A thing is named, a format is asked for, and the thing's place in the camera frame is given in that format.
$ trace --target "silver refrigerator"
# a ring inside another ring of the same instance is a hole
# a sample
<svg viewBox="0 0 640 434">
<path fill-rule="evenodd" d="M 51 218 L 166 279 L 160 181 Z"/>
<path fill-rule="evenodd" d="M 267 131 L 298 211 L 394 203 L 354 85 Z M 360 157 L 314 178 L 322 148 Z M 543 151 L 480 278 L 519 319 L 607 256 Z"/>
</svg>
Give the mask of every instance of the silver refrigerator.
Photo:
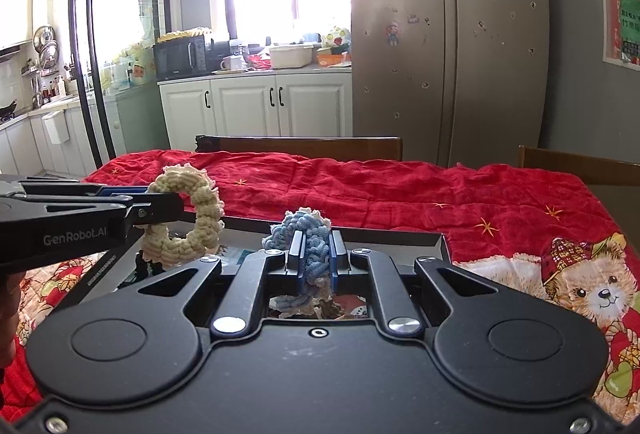
<svg viewBox="0 0 640 434">
<path fill-rule="evenodd" d="M 354 136 L 469 167 L 537 146 L 548 0 L 351 0 Z"/>
</svg>

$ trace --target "human hand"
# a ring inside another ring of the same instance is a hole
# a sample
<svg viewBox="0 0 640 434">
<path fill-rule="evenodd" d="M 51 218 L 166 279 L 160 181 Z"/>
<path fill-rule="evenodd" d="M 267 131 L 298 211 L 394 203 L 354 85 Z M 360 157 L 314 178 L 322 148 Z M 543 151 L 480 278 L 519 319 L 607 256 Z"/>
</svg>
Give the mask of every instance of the human hand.
<svg viewBox="0 0 640 434">
<path fill-rule="evenodd" d="M 21 272 L 0 280 L 0 368 L 10 365 L 15 356 L 14 338 L 23 278 L 24 272 Z"/>
</svg>

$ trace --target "wooden chair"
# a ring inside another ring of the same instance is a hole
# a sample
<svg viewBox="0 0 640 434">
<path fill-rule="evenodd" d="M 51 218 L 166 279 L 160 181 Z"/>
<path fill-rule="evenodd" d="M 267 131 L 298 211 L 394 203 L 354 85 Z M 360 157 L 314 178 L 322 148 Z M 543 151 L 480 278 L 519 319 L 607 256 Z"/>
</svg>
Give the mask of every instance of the wooden chair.
<svg viewBox="0 0 640 434">
<path fill-rule="evenodd" d="M 578 176 L 586 185 L 640 187 L 640 165 L 613 159 L 521 145 L 518 167 L 567 172 Z"/>
<path fill-rule="evenodd" d="M 196 152 L 285 152 L 338 161 L 402 161 L 402 138 L 228 138 L 196 136 Z"/>
</svg>

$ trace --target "white plastic container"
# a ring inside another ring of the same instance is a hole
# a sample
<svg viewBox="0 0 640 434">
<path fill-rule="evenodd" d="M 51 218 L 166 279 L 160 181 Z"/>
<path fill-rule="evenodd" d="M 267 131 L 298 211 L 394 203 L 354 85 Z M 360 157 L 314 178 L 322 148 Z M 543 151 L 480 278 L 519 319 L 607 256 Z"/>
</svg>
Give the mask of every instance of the white plastic container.
<svg viewBox="0 0 640 434">
<path fill-rule="evenodd" d="M 313 44 L 274 46 L 269 49 L 273 69 L 303 68 L 311 64 Z"/>
<path fill-rule="evenodd" d="M 66 126 L 65 111 L 55 110 L 48 112 L 42 117 L 42 123 L 51 143 L 60 144 L 65 143 L 69 139 L 69 130 Z"/>
</svg>

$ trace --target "sticker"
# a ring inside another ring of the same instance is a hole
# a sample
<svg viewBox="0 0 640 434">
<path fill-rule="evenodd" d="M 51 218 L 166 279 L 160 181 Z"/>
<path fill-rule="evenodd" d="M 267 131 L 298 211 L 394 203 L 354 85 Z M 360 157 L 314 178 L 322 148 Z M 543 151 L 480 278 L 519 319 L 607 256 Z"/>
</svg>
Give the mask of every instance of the sticker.
<svg viewBox="0 0 640 434">
<path fill-rule="evenodd" d="M 397 46 L 400 40 L 400 25 L 397 22 L 393 21 L 391 24 L 389 24 L 389 26 L 386 27 L 385 33 L 386 42 L 390 46 Z"/>
</svg>

